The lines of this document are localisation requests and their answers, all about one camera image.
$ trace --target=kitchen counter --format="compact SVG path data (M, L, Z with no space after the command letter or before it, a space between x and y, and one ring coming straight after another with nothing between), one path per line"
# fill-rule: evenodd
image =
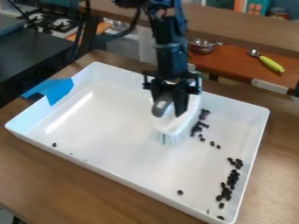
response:
M188 52L189 63L197 70L218 75L227 79L252 83L252 80L266 81L285 87L289 94L293 94L299 81L299 59L291 59L276 54L262 52L282 65L285 73L278 74L264 66L258 59L247 54L246 48L234 45L216 45L210 54Z
M149 64L93 51L57 73L71 77L100 61L141 72ZM299 204L299 106L255 92L205 80L207 92L271 110L238 224L297 223ZM0 109L0 206L28 223L199 224L188 214L15 138L4 124L30 106L16 99Z

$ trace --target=blue tape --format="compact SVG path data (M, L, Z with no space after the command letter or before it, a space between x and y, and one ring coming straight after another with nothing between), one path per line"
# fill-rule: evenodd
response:
M72 88L72 79L45 80L36 87L33 87L26 93L22 94L22 97L29 98L32 95L39 93L45 95L49 104L52 106L62 97L67 95Z

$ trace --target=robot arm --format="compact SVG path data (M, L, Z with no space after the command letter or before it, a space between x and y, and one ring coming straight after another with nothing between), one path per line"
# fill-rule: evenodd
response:
M115 0L115 4L137 8L137 13L143 9L149 17L156 40L157 71L152 73L156 77L152 82L148 82L148 73L144 73L143 87L150 90L155 102L153 115L163 116L159 102L165 102L164 105L173 102L176 117L181 116L188 109L189 94L200 94L198 75L187 69L186 20L181 0ZM195 87L190 86L190 80L195 80Z

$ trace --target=metal bowl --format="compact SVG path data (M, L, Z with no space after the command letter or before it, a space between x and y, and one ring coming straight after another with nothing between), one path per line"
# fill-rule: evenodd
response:
M201 38L188 38L188 48L194 53L212 53L216 45L220 43Z

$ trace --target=white tray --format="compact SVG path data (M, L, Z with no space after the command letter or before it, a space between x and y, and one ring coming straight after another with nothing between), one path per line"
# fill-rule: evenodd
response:
M203 93L202 108L212 112L206 142L188 137L178 146L162 146L153 137L150 92L142 90L140 74L95 62L73 82L71 92L54 106L44 97L6 123L6 129L203 221L236 221L268 119L266 108ZM232 200L219 209L219 183L233 168L227 157L241 158L244 166Z

